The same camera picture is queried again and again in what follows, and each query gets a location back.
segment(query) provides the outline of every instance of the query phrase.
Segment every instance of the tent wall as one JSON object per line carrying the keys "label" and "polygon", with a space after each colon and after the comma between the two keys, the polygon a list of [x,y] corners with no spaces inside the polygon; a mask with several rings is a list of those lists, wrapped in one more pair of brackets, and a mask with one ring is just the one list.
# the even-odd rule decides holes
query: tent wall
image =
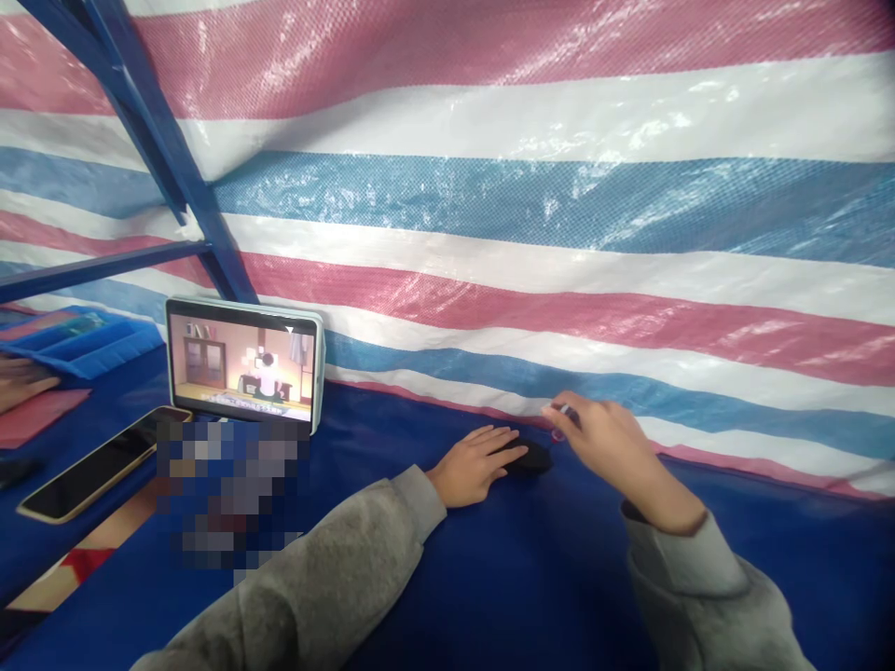
{"label": "tent wall", "polygon": [[[262,300],[327,376],[895,495],[895,33],[824,0],[130,0]],[[92,75],[0,4],[0,270],[177,239]],[[161,322],[192,261],[31,299]]]}

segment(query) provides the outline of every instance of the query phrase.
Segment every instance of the gray sweatshirt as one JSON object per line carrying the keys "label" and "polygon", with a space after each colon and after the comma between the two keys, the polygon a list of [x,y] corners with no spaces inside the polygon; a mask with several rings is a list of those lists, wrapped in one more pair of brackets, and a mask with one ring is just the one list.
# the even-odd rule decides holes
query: gray sweatshirt
{"label": "gray sweatshirt", "polygon": [[[131,671],[338,669],[404,591],[446,511],[412,466],[342,501]],[[628,567],[664,669],[811,669],[786,599],[709,515],[692,537],[623,506]]]}

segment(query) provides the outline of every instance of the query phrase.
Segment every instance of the person's left hand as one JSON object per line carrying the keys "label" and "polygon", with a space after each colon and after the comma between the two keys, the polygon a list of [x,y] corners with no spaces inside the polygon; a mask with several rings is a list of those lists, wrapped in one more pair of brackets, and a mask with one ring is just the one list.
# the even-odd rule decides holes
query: person's left hand
{"label": "person's left hand", "polygon": [[28,359],[0,355],[0,415],[61,382]]}
{"label": "person's left hand", "polygon": [[480,503],[498,478],[506,475],[506,466],[529,451],[521,445],[493,454],[519,435],[509,427],[482,427],[450,448],[438,465],[426,475],[445,508],[462,508]]}

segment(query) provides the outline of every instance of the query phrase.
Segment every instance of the wrist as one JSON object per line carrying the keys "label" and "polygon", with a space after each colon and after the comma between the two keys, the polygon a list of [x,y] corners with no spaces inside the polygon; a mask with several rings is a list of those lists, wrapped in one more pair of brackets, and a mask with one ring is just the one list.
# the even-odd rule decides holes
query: wrist
{"label": "wrist", "polygon": [[645,474],[640,486],[623,492],[653,527],[672,536],[690,536],[708,514],[705,504],[661,462]]}
{"label": "wrist", "polygon": [[439,486],[438,473],[438,467],[435,466],[430,471],[426,471],[425,475],[427,478],[429,478],[429,482],[432,483],[432,488],[435,490],[435,494],[437,494],[438,498],[441,500],[442,505],[447,508],[448,504],[445,502],[445,495],[442,492],[442,488]]}

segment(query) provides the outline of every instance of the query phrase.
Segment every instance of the blue plastic basket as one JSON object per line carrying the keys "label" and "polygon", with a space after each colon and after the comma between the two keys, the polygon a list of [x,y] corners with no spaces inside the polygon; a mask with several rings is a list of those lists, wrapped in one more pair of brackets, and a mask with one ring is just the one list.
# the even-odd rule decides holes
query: blue plastic basket
{"label": "blue plastic basket", "polygon": [[[81,335],[68,335],[63,322],[16,340],[0,341],[0,351],[27,357],[82,379],[94,379],[163,344],[158,327],[151,322],[79,306],[60,312],[95,314],[103,320],[103,325]],[[7,328],[29,321],[10,324]]]}

